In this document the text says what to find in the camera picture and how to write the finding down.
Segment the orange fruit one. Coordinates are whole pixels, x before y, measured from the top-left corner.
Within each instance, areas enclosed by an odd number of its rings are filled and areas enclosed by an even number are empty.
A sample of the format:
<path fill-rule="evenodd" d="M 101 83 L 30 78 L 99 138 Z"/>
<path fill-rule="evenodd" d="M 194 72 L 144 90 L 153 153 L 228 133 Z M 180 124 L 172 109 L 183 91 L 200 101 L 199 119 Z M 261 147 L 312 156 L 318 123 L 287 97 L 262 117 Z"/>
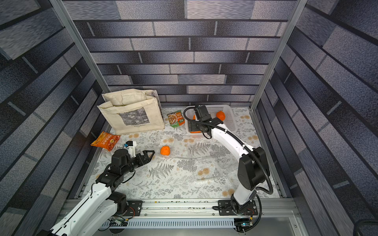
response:
<path fill-rule="evenodd" d="M 220 119 L 221 121 L 225 120 L 225 113 L 223 111 L 219 111 L 216 113 L 216 117 Z"/>

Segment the orange fruit six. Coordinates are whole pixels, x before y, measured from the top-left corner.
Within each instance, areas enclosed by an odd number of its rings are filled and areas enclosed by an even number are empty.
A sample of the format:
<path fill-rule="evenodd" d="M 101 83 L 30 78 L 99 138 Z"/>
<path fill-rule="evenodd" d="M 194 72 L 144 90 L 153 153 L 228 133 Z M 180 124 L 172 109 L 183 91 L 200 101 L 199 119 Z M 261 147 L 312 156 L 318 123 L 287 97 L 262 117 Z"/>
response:
<path fill-rule="evenodd" d="M 160 154 L 164 156 L 169 156 L 171 154 L 170 146 L 163 146 L 160 149 Z"/>

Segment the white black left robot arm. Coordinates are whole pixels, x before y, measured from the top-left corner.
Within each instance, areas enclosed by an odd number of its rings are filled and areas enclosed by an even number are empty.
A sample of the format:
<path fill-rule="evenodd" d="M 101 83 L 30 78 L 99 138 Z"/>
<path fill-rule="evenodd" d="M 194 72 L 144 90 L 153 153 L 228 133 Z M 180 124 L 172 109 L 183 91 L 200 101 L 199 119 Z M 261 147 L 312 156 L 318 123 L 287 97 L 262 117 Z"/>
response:
<path fill-rule="evenodd" d="M 132 147 L 118 149 L 102 174 L 91 185 L 89 193 L 50 230 L 41 230 L 39 236 L 92 236 L 111 217 L 122 216 L 129 207 L 125 194 L 117 192 L 126 183 L 124 175 L 151 162 L 155 151 L 144 150 L 131 156 Z"/>

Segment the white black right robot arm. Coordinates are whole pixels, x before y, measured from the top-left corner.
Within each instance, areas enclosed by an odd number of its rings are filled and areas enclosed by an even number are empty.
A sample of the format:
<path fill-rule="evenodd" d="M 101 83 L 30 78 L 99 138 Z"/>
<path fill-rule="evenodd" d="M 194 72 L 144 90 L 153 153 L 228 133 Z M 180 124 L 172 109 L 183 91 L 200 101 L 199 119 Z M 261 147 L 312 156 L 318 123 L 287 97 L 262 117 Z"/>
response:
<path fill-rule="evenodd" d="M 220 142 L 238 161 L 239 185 L 231 195 L 230 205 L 236 214 L 243 214 L 258 191 L 272 195 L 270 169 L 263 148 L 254 148 L 233 134 L 219 118 L 213 118 L 206 106 L 187 107 L 184 118 L 193 124 L 207 139 Z"/>

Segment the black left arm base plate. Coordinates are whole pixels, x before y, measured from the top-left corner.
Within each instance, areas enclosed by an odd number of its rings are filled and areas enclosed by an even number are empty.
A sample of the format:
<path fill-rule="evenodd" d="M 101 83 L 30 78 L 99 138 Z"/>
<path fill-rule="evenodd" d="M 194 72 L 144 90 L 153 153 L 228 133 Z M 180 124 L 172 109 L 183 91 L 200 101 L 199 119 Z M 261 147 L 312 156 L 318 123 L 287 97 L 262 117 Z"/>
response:
<path fill-rule="evenodd" d="M 143 204 L 143 201 L 140 201 L 140 200 L 128 201 L 128 207 L 126 211 L 123 213 L 122 217 L 131 218 L 131 217 L 140 216 L 140 213 L 142 210 L 142 204 Z"/>

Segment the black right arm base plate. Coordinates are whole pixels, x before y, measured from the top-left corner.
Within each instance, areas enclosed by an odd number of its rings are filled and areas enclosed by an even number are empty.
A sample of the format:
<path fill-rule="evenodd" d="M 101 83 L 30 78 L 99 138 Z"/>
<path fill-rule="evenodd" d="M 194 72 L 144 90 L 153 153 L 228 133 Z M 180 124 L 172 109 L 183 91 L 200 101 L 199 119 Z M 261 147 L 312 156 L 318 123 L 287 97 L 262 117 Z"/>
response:
<path fill-rule="evenodd" d="M 217 210 L 221 216 L 258 215 L 258 209 L 254 200 L 249 201 L 244 205 L 239 205 L 234 200 L 218 200 L 218 205 L 213 206 L 213 209 Z"/>

